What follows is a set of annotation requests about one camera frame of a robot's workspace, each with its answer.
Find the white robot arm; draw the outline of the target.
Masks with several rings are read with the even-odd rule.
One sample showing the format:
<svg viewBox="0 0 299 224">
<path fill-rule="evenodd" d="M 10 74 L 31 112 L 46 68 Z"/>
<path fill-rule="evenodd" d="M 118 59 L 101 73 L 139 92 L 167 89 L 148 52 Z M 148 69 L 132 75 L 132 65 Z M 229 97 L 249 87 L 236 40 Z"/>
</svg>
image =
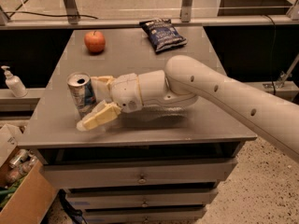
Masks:
<svg viewBox="0 0 299 224">
<path fill-rule="evenodd" d="M 185 106 L 203 97 L 299 161 L 299 105 L 222 75 L 189 56 L 170 58 L 163 70 L 117 78 L 93 77 L 99 102 L 77 123 L 89 131 L 148 105 Z"/>
</svg>

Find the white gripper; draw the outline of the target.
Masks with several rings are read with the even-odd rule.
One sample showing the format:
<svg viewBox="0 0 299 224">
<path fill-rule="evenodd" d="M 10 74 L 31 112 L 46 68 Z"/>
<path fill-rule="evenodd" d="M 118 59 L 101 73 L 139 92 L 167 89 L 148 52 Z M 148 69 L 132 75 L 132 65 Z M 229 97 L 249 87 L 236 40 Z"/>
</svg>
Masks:
<svg viewBox="0 0 299 224">
<path fill-rule="evenodd" d="M 85 132 L 105 125 L 116 119 L 121 112 L 132 113 L 142 109 L 137 74 L 123 75 L 116 79 L 113 76 L 91 77 L 91 82 L 95 98 L 100 103 L 77 123 L 79 131 Z"/>
</svg>

